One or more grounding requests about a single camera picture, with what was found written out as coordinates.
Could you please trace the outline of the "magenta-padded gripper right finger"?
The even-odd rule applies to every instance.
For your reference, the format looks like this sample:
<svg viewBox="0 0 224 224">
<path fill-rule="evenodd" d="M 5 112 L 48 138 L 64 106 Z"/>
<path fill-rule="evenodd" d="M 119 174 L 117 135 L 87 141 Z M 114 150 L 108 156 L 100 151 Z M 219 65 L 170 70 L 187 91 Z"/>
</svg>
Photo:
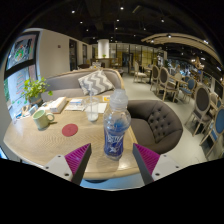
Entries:
<svg viewBox="0 0 224 224">
<path fill-rule="evenodd" d="M 181 166 L 167 154 L 159 155 L 136 143 L 133 144 L 133 155 L 145 185 L 181 169 Z"/>
</svg>

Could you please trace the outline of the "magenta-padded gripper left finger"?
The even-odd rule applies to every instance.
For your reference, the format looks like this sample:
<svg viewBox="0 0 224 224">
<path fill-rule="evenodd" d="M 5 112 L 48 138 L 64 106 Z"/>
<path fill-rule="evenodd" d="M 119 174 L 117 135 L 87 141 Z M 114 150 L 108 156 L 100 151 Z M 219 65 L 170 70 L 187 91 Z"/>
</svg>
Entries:
<svg viewBox="0 0 224 224">
<path fill-rule="evenodd" d="M 91 153 L 91 144 L 86 144 L 67 155 L 56 155 L 43 169 L 79 185 L 83 179 Z"/>
</svg>

